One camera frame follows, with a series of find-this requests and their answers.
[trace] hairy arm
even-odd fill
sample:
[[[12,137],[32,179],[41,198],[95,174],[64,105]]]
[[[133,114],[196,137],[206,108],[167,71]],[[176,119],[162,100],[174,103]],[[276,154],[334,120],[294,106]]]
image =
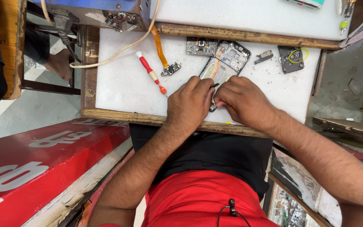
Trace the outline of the hairy arm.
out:
[[[167,120],[105,187],[93,209],[88,226],[134,225],[135,210],[159,168],[200,125],[208,114],[212,79],[193,76],[169,96]]]
[[[225,106],[233,120],[264,131],[287,147],[339,201],[343,226],[363,224],[363,164],[358,159],[275,108],[247,78],[231,77],[217,90],[214,101]]]

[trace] phone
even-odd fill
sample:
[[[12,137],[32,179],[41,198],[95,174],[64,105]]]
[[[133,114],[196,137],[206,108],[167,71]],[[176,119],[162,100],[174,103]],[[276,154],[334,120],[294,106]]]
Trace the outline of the phone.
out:
[[[237,42],[222,40],[214,55],[201,71],[200,78],[212,78],[215,84],[219,83],[215,88],[217,91],[219,86],[229,80],[231,76],[239,75],[251,56],[252,53]],[[215,110],[213,98],[209,111],[214,112]]]

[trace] foot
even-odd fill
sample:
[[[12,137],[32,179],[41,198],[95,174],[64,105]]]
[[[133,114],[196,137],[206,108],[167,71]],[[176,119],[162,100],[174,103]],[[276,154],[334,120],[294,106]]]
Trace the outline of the foot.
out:
[[[43,66],[58,74],[63,80],[69,80],[72,77],[71,69],[68,66],[69,55],[68,49],[63,49],[58,54],[50,54],[48,61]]]

